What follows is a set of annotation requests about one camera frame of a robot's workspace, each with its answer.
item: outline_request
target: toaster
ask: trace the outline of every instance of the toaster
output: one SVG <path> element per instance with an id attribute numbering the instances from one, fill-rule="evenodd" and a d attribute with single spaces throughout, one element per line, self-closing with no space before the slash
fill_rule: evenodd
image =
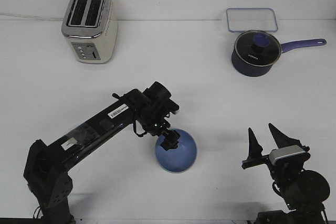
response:
<path id="1" fill-rule="evenodd" d="M 61 30 L 78 61 L 107 62 L 118 30 L 113 1 L 70 0 Z"/>

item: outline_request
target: purple handle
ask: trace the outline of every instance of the purple handle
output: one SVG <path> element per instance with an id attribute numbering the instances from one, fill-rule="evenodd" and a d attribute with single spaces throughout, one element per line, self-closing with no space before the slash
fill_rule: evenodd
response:
<path id="1" fill-rule="evenodd" d="M 325 39 L 298 40 L 281 44 L 282 53 L 288 52 L 299 47 L 317 47 L 324 46 L 327 43 Z"/>

